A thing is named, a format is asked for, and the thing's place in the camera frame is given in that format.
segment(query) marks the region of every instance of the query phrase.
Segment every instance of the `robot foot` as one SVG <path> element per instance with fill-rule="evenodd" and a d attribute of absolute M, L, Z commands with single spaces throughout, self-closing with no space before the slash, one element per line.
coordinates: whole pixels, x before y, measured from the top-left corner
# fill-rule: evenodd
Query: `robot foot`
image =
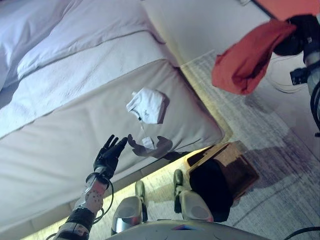
<path fill-rule="evenodd" d="M 180 196 L 181 188 L 184 185 L 184 175 L 180 169 L 174 171 L 173 174 L 173 197 L 174 197 L 174 212 L 181 213 Z"/>
<path fill-rule="evenodd" d="M 143 181 L 139 180 L 135 183 L 135 195 L 140 198 L 141 204 L 142 204 L 142 221 L 146 222 L 148 221 L 148 212 L 147 212 L 147 206 L 145 203 L 146 199 L 146 190 L 145 190 L 145 184 Z"/>

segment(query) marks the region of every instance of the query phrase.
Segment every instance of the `bed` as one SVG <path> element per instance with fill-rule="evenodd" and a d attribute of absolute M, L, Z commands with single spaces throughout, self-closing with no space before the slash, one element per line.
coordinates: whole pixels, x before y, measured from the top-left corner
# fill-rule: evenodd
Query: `bed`
<path fill-rule="evenodd" d="M 0 23 L 0 239 L 65 217 L 111 134 L 130 135 L 115 183 L 223 138 L 138 0 L 3 0 Z M 157 124 L 126 108 L 142 88 Z"/>

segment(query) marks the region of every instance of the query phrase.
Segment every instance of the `carpet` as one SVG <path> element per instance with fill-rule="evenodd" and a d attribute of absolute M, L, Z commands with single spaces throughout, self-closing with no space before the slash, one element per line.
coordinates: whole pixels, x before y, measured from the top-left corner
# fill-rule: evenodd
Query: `carpet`
<path fill-rule="evenodd" d="M 320 161 L 296 137 L 281 118 L 268 108 L 257 93 L 235 95 L 211 85 L 216 53 L 209 52 L 181 67 L 210 113 L 225 130 L 223 142 L 241 141 L 244 156 L 260 179 L 230 210 L 223 224 L 281 240 L 292 232 L 320 225 Z M 182 219 L 174 213 L 173 173 L 186 172 L 188 156 L 144 177 L 150 221 Z M 113 213 L 122 199 L 135 194 L 134 184 L 118 191 L 109 213 L 92 227 L 90 240 L 110 236 Z M 104 200 L 106 209 L 111 197 Z M 55 233 L 65 219 L 24 240 L 44 240 Z M 304 233 L 299 240 L 318 240 L 318 232 Z"/>

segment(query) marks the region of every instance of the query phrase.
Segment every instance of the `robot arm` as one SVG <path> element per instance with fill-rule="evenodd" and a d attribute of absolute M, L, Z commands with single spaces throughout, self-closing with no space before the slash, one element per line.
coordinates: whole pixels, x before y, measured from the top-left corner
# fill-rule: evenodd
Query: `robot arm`
<path fill-rule="evenodd" d="M 280 56 L 297 55 L 303 51 L 305 68 L 290 72 L 293 85 L 308 84 L 311 95 L 310 108 L 320 130 L 320 14 L 297 15 L 286 20 L 296 25 L 296 31 L 281 42 L 274 53 Z"/>
<path fill-rule="evenodd" d="M 86 185 L 80 199 L 69 218 L 55 235 L 54 240 L 88 240 L 89 233 L 99 210 L 103 206 L 105 191 L 111 185 L 118 164 L 118 158 L 128 139 L 124 137 L 118 144 L 118 138 L 112 135 L 99 151 L 94 164 L 94 172 L 86 178 Z"/>

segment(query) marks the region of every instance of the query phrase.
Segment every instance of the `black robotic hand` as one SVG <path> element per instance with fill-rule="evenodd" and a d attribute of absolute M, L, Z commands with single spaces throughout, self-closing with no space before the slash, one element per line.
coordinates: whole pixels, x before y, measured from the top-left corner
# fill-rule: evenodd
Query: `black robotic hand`
<path fill-rule="evenodd" d="M 303 51 L 306 57 L 320 47 L 320 25 L 316 16 L 311 14 L 296 15 L 286 20 L 296 26 L 296 31 L 282 41 L 273 52 L 280 56 L 298 55 Z"/>
<path fill-rule="evenodd" d="M 116 137 L 114 139 L 114 137 L 115 135 L 109 137 L 103 148 L 100 149 L 93 164 L 94 171 L 100 173 L 102 178 L 108 180 L 113 177 L 118 165 L 118 158 L 128 142 L 128 138 L 124 137 L 117 143 L 119 138 Z"/>

